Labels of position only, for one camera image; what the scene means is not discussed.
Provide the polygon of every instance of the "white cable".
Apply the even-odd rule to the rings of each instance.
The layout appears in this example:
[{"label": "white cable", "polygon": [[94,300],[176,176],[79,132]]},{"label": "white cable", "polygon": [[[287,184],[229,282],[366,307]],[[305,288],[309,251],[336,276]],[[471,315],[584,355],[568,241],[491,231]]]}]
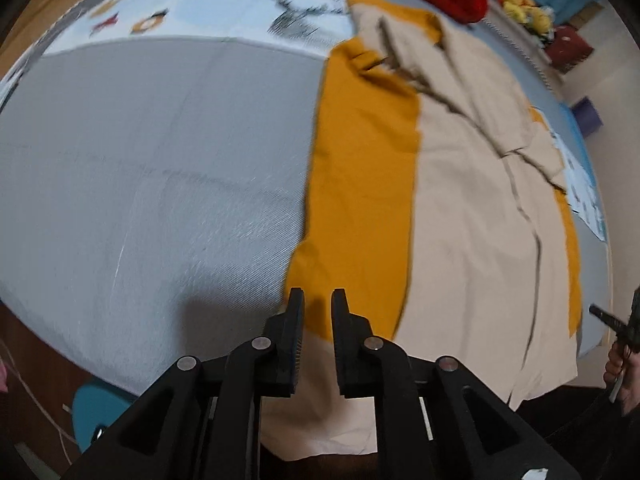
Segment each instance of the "white cable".
[{"label": "white cable", "polygon": [[60,446],[62,446],[62,451],[65,453],[66,461],[69,462],[69,465],[72,465],[71,459],[69,458],[69,453],[66,452],[65,441],[62,440],[62,433],[59,431],[58,436],[60,437]]},{"label": "white cable", "polygon": [[29,387],[29,385],[26,382],[24,382],[24,379],[20,375],[20,372],[18,371],[18,368],[15,365],[14,356],[12,356],[11,351],[9,350],[9,347],[2,340],[2,338],[0,338],[0,344],[4,347],[4,350],[5,350],[6,354],[7,354],[7,356],[9,357],[9,361],[11,361],[11,366],[10,367],[9,366],[6,367],[7,370],[9,370],[20,381],[20,384],[24,388],[24,391],[27,392],[27,394],[31,397],[31,400],[35,403],[35,405],[42,412],[42,414],[46,417],[46,419],[51,423],[51,425],[58,430],[58,433],[60,434],[60,438],[65,437],[69,442],[72,442],[73,444],[77,445],[78,441],[76,441],[76,439],[74,439],[71,435],[69,435],[65,430],[63,430],[57,424],[57,422],[55,420],[53,420],[53,417],[51,415],[49,415],[49,412],[44,409],[43,405],[40,404],[38,399],[36,399],[36,396],[33,395],[33,392],[31,391],[31,388]]}]

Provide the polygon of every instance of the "gray bed sheet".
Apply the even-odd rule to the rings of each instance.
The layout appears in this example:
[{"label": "gray bed sheet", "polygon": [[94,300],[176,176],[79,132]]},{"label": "gray bed sheet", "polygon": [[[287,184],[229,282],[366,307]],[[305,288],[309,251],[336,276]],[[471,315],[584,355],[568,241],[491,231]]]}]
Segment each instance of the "gray bed sheet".
[{"label": "gray bed sheet", "polygon": [[[536,73],[488,29],[471,30],[569,137]],[[180,355],[212,358],[257,335],[302,236],[322,68],[185,38],[34,56],[0,114],[0,298],[135,394]],[[583,303],[608,304],[606,245],[576,222]],[[601,334],[587,319],[580,352]]]}]

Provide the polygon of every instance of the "purple object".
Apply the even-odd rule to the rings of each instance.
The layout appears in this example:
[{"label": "purple object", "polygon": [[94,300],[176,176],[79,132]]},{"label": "purple object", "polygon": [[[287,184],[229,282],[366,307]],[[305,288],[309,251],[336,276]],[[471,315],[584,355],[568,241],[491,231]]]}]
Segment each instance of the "purple object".
[{"label": "purple object", "polygon": [[580,99],[571,107],[571,111],[585,139],[602,126],[598,111],[588,97]]}]

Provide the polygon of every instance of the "gray mattress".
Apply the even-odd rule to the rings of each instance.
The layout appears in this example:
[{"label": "gray mattress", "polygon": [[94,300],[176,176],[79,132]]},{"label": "gray mattress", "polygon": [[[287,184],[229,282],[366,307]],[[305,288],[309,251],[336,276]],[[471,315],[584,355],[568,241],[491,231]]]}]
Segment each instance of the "gray mattress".
[{"label": "gray mattress", "polygon": [[[0,113],[0,298],[66,357],[140,393],[180,355],[216,357],[257,335],[279,307],[324,63],[188,38],[40,57],[99,1],[50,31]],[[471,30],[575,147],[530,66]],[[606,245],[575,221],[585,307],[608,304]],[[580,352],[601,334],[587,320]]]}]

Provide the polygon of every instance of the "wall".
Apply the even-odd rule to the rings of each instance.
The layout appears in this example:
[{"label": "wall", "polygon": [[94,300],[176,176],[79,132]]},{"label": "wall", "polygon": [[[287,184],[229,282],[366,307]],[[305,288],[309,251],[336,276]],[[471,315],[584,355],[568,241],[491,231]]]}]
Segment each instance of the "wall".
[{"label": "wall", "polygon": [[[587,95],[604,124],[586,139],[609,229],[614,313],[626,319],[640,285],[640,50],[611,5],[580,29],[595,52],[566,76],[565,99]],[[602,386],[609,348],[578,362],[575,384]]]}]

